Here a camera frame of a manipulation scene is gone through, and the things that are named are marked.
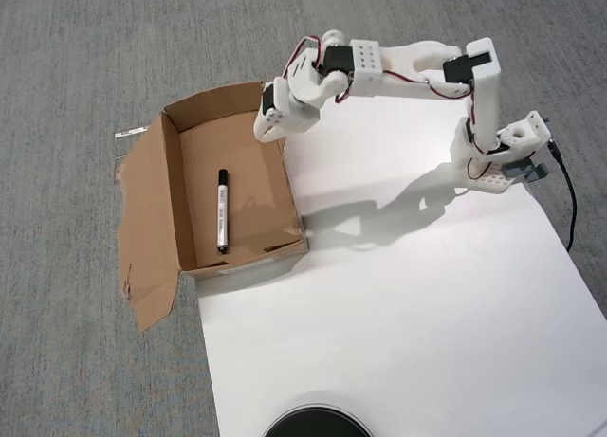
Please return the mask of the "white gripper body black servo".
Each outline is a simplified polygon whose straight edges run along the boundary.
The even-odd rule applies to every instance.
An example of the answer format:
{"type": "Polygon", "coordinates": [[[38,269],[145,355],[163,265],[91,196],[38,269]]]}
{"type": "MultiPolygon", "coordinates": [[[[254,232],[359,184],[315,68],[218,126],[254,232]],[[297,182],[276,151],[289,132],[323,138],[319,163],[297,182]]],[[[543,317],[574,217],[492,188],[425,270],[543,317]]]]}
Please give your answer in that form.
{"type": "Polygon", "coordinates": [[[282,126],[291,134],[303,133],[320,120],[320,110],[298,101],[285,78],[276,77],[264,85],[261,108],[265,113],[273,108],[283,113],[282,126]]]}

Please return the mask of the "white moving gripper finger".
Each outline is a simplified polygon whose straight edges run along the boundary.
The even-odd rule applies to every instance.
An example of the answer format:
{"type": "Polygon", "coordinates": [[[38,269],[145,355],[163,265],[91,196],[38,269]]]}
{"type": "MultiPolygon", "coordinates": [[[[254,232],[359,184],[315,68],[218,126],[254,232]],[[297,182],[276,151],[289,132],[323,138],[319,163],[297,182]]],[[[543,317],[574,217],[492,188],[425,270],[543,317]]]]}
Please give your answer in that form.
{"type": "Polygon", "coordinates": [[[255,121],[253,123],[253,134],[258,141],[263,141],[263,132],[268,125],[281,124],[284,119],[283,113],[270,108],[264,113],[263,109],[260,108],[255,121]]]}

